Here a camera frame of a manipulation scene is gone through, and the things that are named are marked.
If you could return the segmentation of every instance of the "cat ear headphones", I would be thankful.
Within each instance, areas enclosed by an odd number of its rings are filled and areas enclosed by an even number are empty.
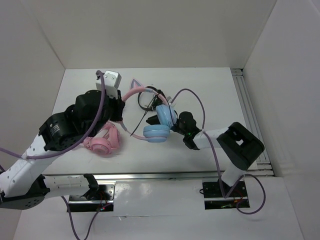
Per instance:
[[[112,150],[120,147],[120,133],[117,127],[108,121],[96,134],[96,137],[87,137],[83,145],[96,154],[108,155],[112,153]]]
[[[143,136],[138,136],[132,134],[128,131],[123,121],[120,122],[121,127],[134,138],[139,140],[148,141],[149,143],[163,143],[167,140],[167,137],[170,135],[170,130],[177,122],[177,116],[172,107],[169,106],[166,98],[156,92],[155,90],[143,86],[135,87],[131,89],[127,94],[122,97],[122,101],[126,102],[128,98],[137,93],[153,93],[157,95],[159,99],[162,100],[162,105],[158,105],[155,110],[160,124],[149,125],[143,128]]]

